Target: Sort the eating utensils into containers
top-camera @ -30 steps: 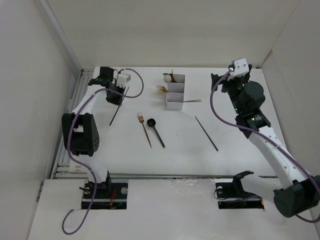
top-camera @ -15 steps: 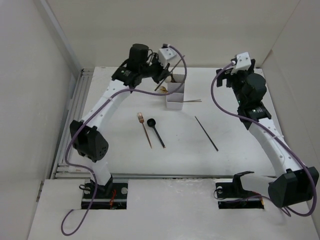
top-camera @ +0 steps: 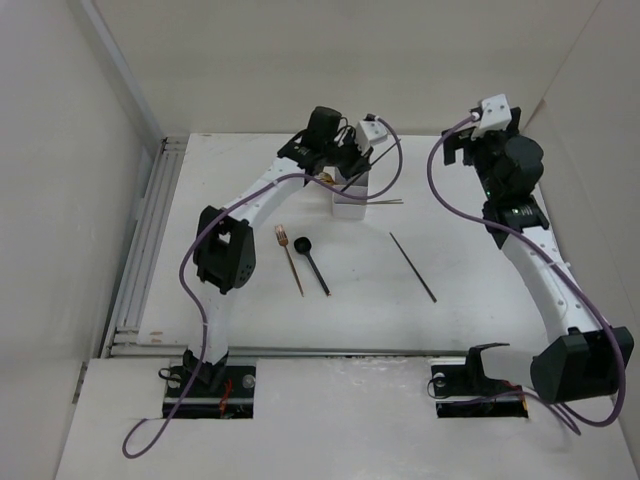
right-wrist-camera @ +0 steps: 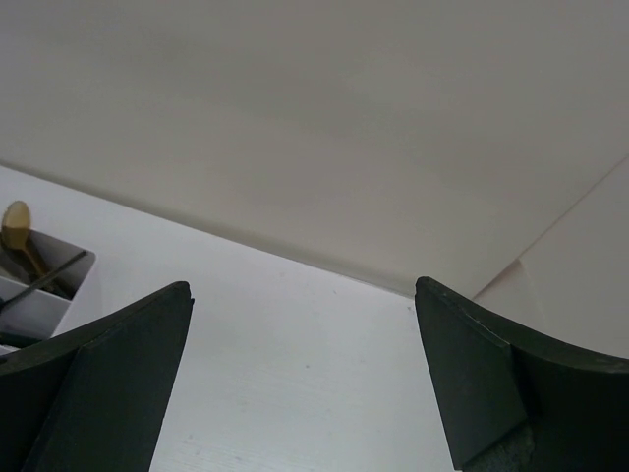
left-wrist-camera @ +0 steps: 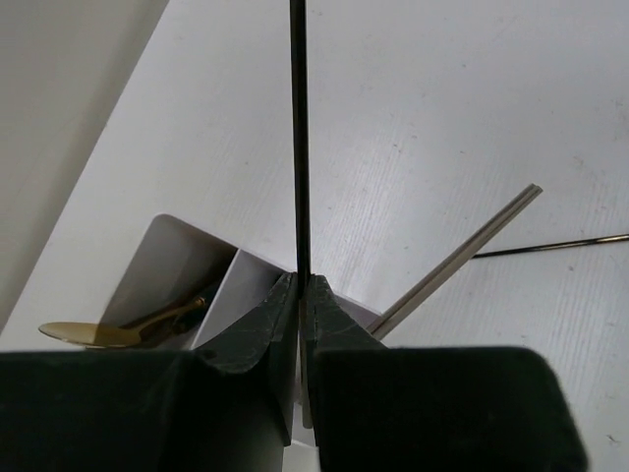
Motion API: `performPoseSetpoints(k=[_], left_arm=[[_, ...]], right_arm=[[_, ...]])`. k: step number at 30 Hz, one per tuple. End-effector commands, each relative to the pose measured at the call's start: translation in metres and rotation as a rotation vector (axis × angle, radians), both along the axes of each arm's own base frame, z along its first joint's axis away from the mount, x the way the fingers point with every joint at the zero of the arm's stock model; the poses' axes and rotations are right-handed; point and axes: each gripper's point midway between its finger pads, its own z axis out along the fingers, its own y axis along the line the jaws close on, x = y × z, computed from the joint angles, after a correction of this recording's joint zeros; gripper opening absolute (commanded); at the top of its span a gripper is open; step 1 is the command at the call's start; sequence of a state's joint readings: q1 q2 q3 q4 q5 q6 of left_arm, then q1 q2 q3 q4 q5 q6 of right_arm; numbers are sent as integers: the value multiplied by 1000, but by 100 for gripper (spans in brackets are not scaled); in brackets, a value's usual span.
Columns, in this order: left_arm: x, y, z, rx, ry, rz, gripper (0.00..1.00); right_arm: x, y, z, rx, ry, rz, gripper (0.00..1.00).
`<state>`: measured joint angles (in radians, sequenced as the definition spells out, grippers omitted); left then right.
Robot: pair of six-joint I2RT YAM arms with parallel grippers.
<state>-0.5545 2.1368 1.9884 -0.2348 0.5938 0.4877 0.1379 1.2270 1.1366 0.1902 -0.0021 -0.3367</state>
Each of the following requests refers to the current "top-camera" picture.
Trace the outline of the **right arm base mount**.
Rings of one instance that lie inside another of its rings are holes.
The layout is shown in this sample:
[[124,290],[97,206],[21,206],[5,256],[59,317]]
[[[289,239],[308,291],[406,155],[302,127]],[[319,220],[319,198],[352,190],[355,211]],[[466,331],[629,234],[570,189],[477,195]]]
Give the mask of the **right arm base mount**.
[[463,359],[436,358],[431,362],[427,393],[435,400],[439,419],[528,418],[520,385],[489,378],[481,353],[506,343],[471,347]]

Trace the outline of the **black chopstick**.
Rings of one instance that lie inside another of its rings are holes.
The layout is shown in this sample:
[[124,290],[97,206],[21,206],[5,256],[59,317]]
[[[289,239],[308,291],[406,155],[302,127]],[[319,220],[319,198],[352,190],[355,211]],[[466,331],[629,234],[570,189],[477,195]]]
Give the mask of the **black chopstick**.
[[438,302],[435,294],[433,293],[433,291],[431,290],[431,288],[428,286],[428,284],[426,283],[426,281],[424,280],[423,276],[420,274],[420,272],[418,271],[418,269],[416,268],[416,266],[414,265],[414,263],[411,261],[410,257],[408,256],[408,254],[406,253],[405,249],[403,248],[403,246],[400,244],[400,242],[398,241],[398,239],[396,238],[396,236],[392,233],[389,232],[389,235],[392,239],[392,241],[394,242],[394,244],[397,246],[397,248],[399,249],[401,255],[403,256],[403,258],[405,259],[406,263],[408,264],[409,268],[411,269],[411,271],[414,273],[414,275],[416,276],[417,280],[419,281],[419,283],[422,285],[422,287],[424,288],[424,290],[426,291],[427,295],[429,296],[429,298],[431,299],[431,301],[436,304]]
[[370,161],[369,163],[369,167],[366,171],[361,172],[359,174],[357,174],[356,176],[354,176],[353,178],[351,178],[346,185],[341,189],[341,192],[345,192],[346,190],[348,190],[352,185],[354,185],[362,176],[364,176],[365,174],[367,174],[372,167],[378,163],[384,156],[386,156],[392,149],[396,148],[397,146],[399,146],[400,142],[396,142],[394,145],[388,147],[385,151],[383,151],[381,154],[379,154],[374,160]]

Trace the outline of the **gold green-handled fork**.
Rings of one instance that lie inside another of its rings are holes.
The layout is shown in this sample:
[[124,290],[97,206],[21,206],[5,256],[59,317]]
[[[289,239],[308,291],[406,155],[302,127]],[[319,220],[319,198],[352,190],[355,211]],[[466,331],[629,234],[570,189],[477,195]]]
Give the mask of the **gold green-handled fork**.
[[328,183],[333,183],[334,179],[333,177],[328,174],[327,172],[321,172],[320,175],[318,176],[319,179],[321,179],[324,182],[328,182]]

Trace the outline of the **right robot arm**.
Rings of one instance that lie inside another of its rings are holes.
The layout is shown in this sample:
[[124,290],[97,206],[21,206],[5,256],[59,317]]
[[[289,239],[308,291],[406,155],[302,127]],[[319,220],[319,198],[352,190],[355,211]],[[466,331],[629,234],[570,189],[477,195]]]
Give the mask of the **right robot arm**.
[[465,386],[487,393],[499,380],[526,385],[543,400],[566,403],[624,391],[634,347],[625,327],[593,310],[555,244],[533,191],[544,152],[518,129],[520,110],[487,100],[453,132],[443,134],[444,162],[458,157],[474,168],[486,201],[479,223],[512,263],[542,318],[547,338],[539,353],[491,344],[463,369]]

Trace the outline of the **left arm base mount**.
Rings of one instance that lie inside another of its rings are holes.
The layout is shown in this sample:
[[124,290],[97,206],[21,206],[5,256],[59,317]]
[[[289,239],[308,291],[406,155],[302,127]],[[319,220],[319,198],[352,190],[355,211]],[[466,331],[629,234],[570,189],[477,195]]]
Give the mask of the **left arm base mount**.
[[[165,381],[162,417],[167,418],[190,377],[181,365],[161,368]],[[212,387],[197,380],[174,414],[176,419],[251,419],[257,383],[255,365],[230,365]]]

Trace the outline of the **rose gold fork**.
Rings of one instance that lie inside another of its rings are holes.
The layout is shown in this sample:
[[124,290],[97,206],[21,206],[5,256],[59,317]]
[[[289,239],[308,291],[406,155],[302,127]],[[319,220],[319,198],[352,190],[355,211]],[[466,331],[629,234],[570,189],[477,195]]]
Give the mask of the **rose gold fork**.
[[298,275],[296,267],[294,265],[292,256],[291,256],[291,254],[289,252],[289,247],[288,247],[289,239],[288,239],[288,236],[287,236],[286,231],[284,229],[284,226],[283,225],[276,225],[275,228],[274,228],[274,231],[275,231],[275,235],[276,235],[276,239],[277,239],[278,244],[284,249],[287,261],[289,263],[289,267],[291,269],[291,272],[292,272],[293,278],[294,278],[294,280],[296,282],[296,285],[297,285],[297,288],[299,290],[299,293],[300,293],[301,296],[304,296],[303,286],[301,284],[299,275]]

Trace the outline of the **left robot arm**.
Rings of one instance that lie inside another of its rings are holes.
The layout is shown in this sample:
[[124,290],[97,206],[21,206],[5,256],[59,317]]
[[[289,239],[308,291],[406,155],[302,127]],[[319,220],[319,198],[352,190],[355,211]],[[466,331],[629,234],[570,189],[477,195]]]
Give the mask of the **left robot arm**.
[[375,140],[366,122],[340,127],[341,114],[316,107],[307,127],[294,135],[276,154],[270,167],[235,202],[200,214],[197,236],[180,265],[179,281],[194,301],[202,325],[201,341],[191,343],[182,364],[189,384],[201,396],[217,394],[223,387],[228,343],[220,314],[211,314],[186,284],[186,263],[191,259],[200,282],[225,297],[242,288],[254,273],[254,233],[291,195],[301,190],[327,166],[350,179],[370,169]]

